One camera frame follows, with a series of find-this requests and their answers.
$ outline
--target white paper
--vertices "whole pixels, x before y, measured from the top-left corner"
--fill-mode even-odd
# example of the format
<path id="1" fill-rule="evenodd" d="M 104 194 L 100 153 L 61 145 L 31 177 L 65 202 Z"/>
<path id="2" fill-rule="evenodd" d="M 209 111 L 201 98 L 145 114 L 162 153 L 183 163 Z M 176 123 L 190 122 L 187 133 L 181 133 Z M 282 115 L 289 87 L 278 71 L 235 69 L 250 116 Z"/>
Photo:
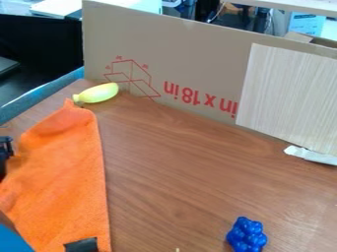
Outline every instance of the white paper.
<path id="1" fill-rule="evenodd" d="M 330 164 L 330 165 L 337 165 L 337 157 L 332 156 L 332 155 L 312 152 L 305 148 L 289 146 L 284 150 L 284 152 L 288 155 L 295 156 L 298 158 L 303 158 L 308 161 L 320 162 L 320 163 L 325 163 L 325 164 Z"/>

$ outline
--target blue toy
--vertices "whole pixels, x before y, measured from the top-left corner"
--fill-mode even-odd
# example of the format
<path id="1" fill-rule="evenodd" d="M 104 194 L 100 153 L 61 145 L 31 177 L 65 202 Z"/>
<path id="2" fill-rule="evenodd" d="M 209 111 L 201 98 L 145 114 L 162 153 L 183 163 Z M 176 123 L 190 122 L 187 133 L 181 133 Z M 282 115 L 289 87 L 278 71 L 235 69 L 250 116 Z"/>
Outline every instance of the blue toy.
<path id="1" fill-rule="evenodd" d="M 260 252 L 267 244 L 267 235 L 263 233 L 263 224 L 259 221 L 239 217 L 226 236 L 235 252 Z"/>

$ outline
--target orange towel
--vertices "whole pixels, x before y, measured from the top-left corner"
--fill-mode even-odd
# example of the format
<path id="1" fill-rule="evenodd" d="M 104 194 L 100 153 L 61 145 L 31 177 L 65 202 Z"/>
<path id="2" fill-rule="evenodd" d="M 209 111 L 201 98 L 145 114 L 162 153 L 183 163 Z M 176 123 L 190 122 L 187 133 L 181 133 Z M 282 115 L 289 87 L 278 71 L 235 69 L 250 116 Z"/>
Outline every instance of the orange towel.
<path id="1" fill-rule="evenodd" d="M 96 117 L 68 99 L 22 135 L 0 184 L 0 209 L 37 252 L 97 237 L 111 251 Z"/>

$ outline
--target wood grain tabletop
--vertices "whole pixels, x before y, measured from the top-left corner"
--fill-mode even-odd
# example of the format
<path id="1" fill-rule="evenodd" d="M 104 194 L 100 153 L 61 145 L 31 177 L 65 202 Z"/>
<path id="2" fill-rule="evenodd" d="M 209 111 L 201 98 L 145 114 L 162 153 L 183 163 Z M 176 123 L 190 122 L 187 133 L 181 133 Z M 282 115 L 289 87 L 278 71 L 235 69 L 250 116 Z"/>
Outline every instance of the wood grain tabletop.
<path id="1" fill-rule="evenodd" d="M 80 81 L 10 121 L 16 139 L 92 84 Z M 337 170 L 287 143 L 119 94 L 98 118 L 114 252 L 232 251 L 239 216 L 262 221 L 264 252 L 337 251 Z"/>

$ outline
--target printed box diagram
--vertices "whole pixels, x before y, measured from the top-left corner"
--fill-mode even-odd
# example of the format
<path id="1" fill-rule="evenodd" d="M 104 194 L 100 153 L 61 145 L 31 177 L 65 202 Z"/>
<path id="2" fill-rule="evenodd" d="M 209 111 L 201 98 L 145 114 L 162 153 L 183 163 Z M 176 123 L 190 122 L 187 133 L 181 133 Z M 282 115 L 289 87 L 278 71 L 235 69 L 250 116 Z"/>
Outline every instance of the printed box diagram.
<path id="1" fill-rule="evenodd" d="M 121 89 L 131 94 L 151 100 L 161 97 L 152 87 L 152 76 L 133 59 L 113 61 L 105 69 L 110 70 L 104 74 L 110 82 L 118 83 Z"/>

